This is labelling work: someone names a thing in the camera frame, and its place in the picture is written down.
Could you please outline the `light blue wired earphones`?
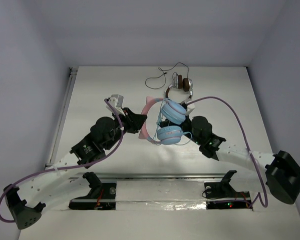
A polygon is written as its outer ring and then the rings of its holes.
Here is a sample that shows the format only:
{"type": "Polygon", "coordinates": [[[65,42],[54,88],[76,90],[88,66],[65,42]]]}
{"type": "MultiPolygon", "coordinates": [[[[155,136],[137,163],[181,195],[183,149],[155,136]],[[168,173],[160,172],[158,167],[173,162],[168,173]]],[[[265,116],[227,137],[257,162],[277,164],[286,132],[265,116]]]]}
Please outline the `light blue wired earphones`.
{"type": "Polygon", "coordinates": [[[182,127],[180,126],[185,121],[185,109],[181,104],[176,103],[169,98],[164,98],[160,106],[160,111],[157,120],[157,128],[154,135],[156,145],[177,145],[183,146],[187,143],[180,143],[184,136],[182,127]],[[161,122],[169,120],[174,123],[173,126],[161,127],[161,122]]]}

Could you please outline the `pink blue cat-ear headphones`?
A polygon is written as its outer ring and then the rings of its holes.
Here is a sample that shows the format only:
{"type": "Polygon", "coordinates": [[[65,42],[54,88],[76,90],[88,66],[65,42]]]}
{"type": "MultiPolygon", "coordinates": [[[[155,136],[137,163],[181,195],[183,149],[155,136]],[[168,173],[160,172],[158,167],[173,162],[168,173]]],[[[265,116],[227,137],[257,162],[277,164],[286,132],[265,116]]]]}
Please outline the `pink blue cat-ear headphones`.
{"type": "Polygon", "coordinates": [[[181,124],[186,120],[185,108],[172,101],[169,98],[153,98],[146,97],[146,104],[141,114],[147,116],[149,110],[156,104],[161,103],[159,114],[156,122],[156,131],[154,136],[150,136],[146,124],[143,124],[138,138],[147,140],[154,145],[176,145],[180,142],[185,133],[181,128],[181,124]]]}

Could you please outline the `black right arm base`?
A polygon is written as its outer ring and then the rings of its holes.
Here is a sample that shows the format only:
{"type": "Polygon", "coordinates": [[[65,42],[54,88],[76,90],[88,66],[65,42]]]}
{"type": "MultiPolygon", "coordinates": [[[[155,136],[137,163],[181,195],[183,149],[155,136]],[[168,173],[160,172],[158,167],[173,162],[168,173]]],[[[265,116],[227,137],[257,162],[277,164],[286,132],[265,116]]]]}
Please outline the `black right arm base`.
{"type": "Polygon", "coordinates": [[[228,171],[220,181],[205,182],[201,196],[206,200],[207,210],[252,210],[249,192],[236,191],[231,185],[231,178],[237,173],[228,171]]]}

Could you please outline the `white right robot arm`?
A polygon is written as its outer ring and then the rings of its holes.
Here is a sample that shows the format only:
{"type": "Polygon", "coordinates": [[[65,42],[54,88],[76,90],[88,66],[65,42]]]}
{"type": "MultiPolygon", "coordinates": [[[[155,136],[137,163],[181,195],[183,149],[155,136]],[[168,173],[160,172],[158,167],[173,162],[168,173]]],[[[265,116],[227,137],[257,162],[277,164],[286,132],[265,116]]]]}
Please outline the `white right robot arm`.
{"type": "Polygon", "coordinates": [[[256,180],[247,180],[244,190],[257,194],[270,193],[285,204],[294,204],[300,193],[300,166],[285,151],[277,154],[261,153],[246,148],[238,148],[226,143],[222,137],[212,132],[212,125],[205,117],[186,118],[181,124],[165,120],[160,127],[177,127],[199,145],[199,151],[207,158],[228,162],[255,172],[256,180]]]}

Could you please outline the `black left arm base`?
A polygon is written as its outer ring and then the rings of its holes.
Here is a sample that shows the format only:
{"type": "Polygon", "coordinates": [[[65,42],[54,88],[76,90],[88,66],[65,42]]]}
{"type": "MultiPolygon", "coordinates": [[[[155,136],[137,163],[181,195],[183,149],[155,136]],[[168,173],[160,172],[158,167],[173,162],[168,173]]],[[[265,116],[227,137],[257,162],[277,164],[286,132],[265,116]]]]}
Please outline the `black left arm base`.
{"type": "Polygon", "coordinates": [[[71,210],[115,210],[116,209],[116,182],[101,182],[93,172],[83,174],[83,179],[88,182],[90,188],[85,196],[70,200],[71,210]]]}

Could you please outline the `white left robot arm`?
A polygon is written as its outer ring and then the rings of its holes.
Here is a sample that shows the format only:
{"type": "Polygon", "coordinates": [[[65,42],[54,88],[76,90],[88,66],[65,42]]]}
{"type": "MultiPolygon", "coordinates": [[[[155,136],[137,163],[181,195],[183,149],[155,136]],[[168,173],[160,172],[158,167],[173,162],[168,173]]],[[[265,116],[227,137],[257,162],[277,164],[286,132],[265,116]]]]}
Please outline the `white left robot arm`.
{"type": "Polygon", "coordinates": [[[90,132],[71,147],[61,160],[49,168],[27,175],[4,188],[0,197],[13,217],[12,223],[19,230],[35,224],[52,204],[65,197],[62,185],[79,172],[87,180],[83,190],[89,197],[96,197],[102,183],[95,173],[88,169],[111,156],[123,141],[126,133],[136,134],[144,125],[147,115],[137,114],[129,108],[110,107],[112,117],[99,118],[90,128],[90,132]]]}

